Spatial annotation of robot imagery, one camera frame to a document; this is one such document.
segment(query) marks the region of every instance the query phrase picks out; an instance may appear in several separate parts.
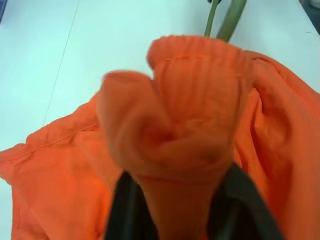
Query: olive green handle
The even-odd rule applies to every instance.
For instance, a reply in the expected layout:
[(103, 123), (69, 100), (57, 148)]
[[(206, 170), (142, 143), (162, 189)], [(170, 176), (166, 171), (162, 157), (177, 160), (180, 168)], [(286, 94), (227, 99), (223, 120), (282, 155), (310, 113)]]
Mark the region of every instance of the olive green handle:
[[(214, 21), (218, 2), (219, 0), (214, 0), (214, 2), (212, 3), (212, 7), (208, 17), (208, 22), (206, 24), (204, 36), (208, 38), (210, 37), (212, 23)], [(222, 26), (220, 27), (220, 30), (216, 36), (217, 39), (221, 39), (225, 42), (229, 42), (239, 22), (239, 19), (245, 8), (246, 3), (247, 3), (247, 0), (232, 0), (231, 5), (228, 9), (228, 12), (226, 13), (224, 21), (222, 23)]]

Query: rolled fabric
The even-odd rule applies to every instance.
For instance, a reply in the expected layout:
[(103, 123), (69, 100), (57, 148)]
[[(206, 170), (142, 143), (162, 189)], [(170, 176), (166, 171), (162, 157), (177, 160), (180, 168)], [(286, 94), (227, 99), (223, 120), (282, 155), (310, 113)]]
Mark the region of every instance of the rolled fabric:
[(97, 117), (114, 162), (141, 186), (160, 240), (200, 240), (233, 162), (253, 77), (245, 52), (221, 40), (170, 36), (148, 53), (153, 81), (104, 76)]

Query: stitching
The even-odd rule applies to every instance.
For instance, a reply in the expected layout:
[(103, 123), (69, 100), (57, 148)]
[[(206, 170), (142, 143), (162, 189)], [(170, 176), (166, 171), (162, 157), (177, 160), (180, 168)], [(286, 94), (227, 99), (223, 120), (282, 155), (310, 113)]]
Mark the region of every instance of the stitching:
[(161, 64), (163, 62), (171, 62), (174, 60), (190, 59), (190, 58), (215, 60), (217, 58), (217, 56), (210, 56), (210, 55), (205, 55), (205, 54), (184, 54), (184, 55), (178, 55), (178, 56), (174, 56), (174, 57), (165, 58), (162, 61), (160, 61), (158, 64)]
[[(15, 220), (14, 220), (14, 215), (13, 215), (14, 209), (16, 212), (18, 212), (18, 220), (17, 220), (17, 216), (15, 217)], [(14, 236), (12, 235), (12, 233), (13, 233), (13, 228), (12, 228), (11, 237), (12, 238), (16, 237), (14, 239), (18, 240), (21, 235), (21, 208), (20, 208), (20, 205), (17, 205), (17, 193), (15, 193), (15, 200), (12, 198), (12, 226), (13, 226), (14, 222), (18, 222), (18, 223), (16, 223), (17, 226), (15, 227)]]
[(32, 154), (32, 153), (34, 153), (35, 151), (37, 151), (37, 150), (39, 150), (39, 149), (42, 149), (42, 148), (51, 146), (51, 145), (53, 145), (53, 144), (56, 144), (56, 143), (58, 143), (58, 142), (60, 142), (60, 141), (62, 141), (62, 140), (65, 140), (65, 139), (73, 136), (73, 135), (76, 135), (77, 133), (85, 132), (86, 130), (91, 129), (91, 128), (96, 127), (96, 126), (97, 126), (97, 124), (95, 123), (95, 124), (90, 125), (90, 126), (88, 126), (88, 127), (85, 127), (85, 128), (80, 129), (80, 130), (74, 131), (74, 132), (68, 134), (67, 136), (64, 136), (64, 137), (62, 137), (62, 138), (59, 138), (58, 140), (52, 141), (52, 142), (47, 143), (47, 144), (44, 144), (44, 145), (40, 145), (40, 146), (34, 148), (33, 150), (30, 150), (30, 151), (28, 151), (28, 152), (23, 153), (22, 155), (19, 155), (19, 156), (17, 156), (17, 157), (11, 158), (11, 159), (8, 159), (6, 162), (12, 162), (12, 161), (17, 160), (17, 159), (19, 159), (19, 158), (22, 158), (22, 157), (24, 157), (24, 156), (26, 156), (26, 155), (28, 155), (28, 154)]

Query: white surface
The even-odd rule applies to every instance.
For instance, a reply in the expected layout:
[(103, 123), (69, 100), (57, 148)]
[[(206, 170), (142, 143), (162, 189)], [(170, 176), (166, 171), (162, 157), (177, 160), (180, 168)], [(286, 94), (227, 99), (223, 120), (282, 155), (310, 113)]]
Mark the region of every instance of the white surface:
[[(71, 114), (108, 71), (151, 75), (151, 41), (202, 35), (210, 11), (207, 0), (8, 1), (0, 24), (0, 150)], [(229, 3), (219, 5), (212, 36)], [(248, 0), (231, 43), (276, 59), (320, 91), (319, 36), (297, 0)], [(10, 236), (11, 207), (10, 188), (0, 182), (1, 240)]]

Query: orange clothing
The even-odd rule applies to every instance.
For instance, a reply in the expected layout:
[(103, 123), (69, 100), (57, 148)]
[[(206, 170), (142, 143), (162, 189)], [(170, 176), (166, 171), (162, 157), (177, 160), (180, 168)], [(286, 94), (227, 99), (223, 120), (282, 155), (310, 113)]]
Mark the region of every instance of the orange clothing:
[(278, 62), (215, 39), (162, 38), (148, 61), (152, 82), (108, 74), (89, 103), (0, 152), (12, 239), (101, 237), (118, 166), (142, 185), (164, 236), (174, 231), (169, 210), (187, 208), (175, 227), (197, 235), (202, 223), (191, 219), (207, 209), (192, 200), (214, 194), (231, 153), (288, 240), (319, 239), (320, 95)]

